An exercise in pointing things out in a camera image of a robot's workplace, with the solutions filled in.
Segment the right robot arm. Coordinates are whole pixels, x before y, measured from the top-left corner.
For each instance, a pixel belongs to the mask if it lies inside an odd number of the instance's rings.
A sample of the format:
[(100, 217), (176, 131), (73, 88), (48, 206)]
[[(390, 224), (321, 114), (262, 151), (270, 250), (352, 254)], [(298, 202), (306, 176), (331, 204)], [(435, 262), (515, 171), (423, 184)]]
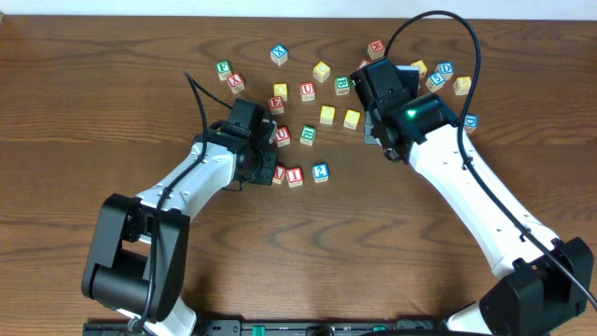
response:
[(546, 335), (583, 314), (593, 254), (533, 217), (478, 154), (436, 94), (417, 95), (418, 73), (382, 58), (350, 76), (390, 161), (403, 161), (447, 201), (479, 244), (497, 284), (447, 317), (467, 333)]

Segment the red A block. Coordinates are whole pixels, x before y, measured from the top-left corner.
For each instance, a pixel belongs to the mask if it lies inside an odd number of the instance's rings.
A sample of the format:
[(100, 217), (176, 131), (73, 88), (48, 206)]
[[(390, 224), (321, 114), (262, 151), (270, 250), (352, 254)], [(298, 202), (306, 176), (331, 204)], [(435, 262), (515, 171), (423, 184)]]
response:
[(274, 172), (272, 182), (281, 185), (285, 179), (285, 168), (281, 165), (277, 165)]

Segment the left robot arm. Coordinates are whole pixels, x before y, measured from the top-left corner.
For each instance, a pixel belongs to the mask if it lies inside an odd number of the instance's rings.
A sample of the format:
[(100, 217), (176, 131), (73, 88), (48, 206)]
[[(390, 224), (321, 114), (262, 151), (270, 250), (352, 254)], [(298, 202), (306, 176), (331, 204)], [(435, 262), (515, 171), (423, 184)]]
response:
[(180, 294), (190, 223), (233, 181), (270, 185), (275, 124), (238, 99), (229, 117), (195, 136), (189, 154), (159, 183), (103, 203), (82, 276), (82, 294), (127, 316), (130, 334), (190, 335), (197, 314)]

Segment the blue 2 block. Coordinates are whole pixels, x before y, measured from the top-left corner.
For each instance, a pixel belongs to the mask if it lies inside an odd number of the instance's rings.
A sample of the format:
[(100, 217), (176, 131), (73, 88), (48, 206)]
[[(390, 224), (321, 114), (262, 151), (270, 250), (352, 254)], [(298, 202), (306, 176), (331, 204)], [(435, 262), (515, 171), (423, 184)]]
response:
[(329, 170), (326, 163), (315, 164), (312, 168), (313, 179), (315, 183), (326, 182), (329, 179)]

